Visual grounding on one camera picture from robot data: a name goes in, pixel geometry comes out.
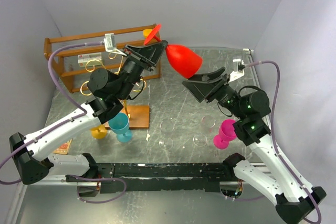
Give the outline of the red plastic wine glass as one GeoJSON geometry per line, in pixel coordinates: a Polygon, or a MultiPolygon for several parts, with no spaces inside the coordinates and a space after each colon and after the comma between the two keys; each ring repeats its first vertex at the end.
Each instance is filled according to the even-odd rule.
{"type": "MultiPolygon", "coordinates": [[[[145,38],[144,45],[147,45],[152,39],[160,42],[161,39],[157,36],[161,25],[155,25],[152,32],[145,38]]],[[[172,68],[178,72],[183,78],[188,79],[195,75],[202,65],[203,59],[194,51],[183,45],[168,44],[166,56],[172,68]]]]}

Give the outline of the clear flute glass one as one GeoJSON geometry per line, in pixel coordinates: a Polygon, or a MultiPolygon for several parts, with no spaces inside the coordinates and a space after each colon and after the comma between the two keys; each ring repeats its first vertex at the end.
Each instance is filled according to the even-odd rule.
{"type": "Polygon", "coordinates": [[[204,134],[211,133],[216,125],[216,120],[210,116],[205,115],[201,119],[201,130],[204,134]]]}

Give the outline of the clear flute glass two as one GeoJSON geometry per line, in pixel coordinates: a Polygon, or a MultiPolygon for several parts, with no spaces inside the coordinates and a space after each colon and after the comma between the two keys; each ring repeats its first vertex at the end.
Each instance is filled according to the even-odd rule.
{"type": "Polygon", "coordinates": [[[165,119],[160,124],[160,129],[163,133],[171,133],[174,130],[175,123],[172,119],[165,119]]]}

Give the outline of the clear flute glass three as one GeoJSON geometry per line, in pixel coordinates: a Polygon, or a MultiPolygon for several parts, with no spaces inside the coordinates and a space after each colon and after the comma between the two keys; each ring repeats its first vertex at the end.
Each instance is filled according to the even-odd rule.
{"type": "Polygon", "coordinates": [[[171,138],[161,138],[159,140],[159,147],[165,151],[170,150],[173,147],[174,143],[171,138]]]}

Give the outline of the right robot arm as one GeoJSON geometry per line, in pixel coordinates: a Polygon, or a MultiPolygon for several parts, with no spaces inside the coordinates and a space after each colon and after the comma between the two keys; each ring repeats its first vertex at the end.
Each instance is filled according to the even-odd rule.
{"type": "Polygon", "coordinates": [[[290,163],[275,141],[272,127],[264,122],[264,117],[274,113],[268,95],[259,87],[253,92],[241,95],[229,83],[243,74],[246,66],[238,64],[238,71],[230,75],[224,68],[206,73],[195,74],[182,82],[183,86],[198,102],[217,101],[219,107],[226,108],[238,120],[233,124],[239,140],[251,149],[271,172],[268,176],[253,168],[244,157],[233,154],[226,159],[223,176],[230,181],[241,179],[265,196],[275,206],[276,212],[285,223],[311,223],[307,216],[316,211],[317,223],[322,214],[319,203],[326,197],[322,187],[314,187],[290,163]]]}

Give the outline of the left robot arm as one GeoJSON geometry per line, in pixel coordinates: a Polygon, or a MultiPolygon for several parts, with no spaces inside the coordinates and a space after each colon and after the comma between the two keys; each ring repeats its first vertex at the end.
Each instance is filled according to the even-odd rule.
{"type": "Polygon", "coordinates": [[[93,99],[44,129],[27,135],[13,134],[9,143],[22,183],[30,185],[47,175],[75,175],[87,182],[98,178],[99,167],[90,154],[57,156],[53,151],[82,132],[114,118],[123,108],[121,101],[130,99],[142,72],[154,70],[167,45],[166,40],[138,47],[125,45],[122,54],[126,60],[119,73],[105,68],[91,73],[87,86],[93,99]]]}

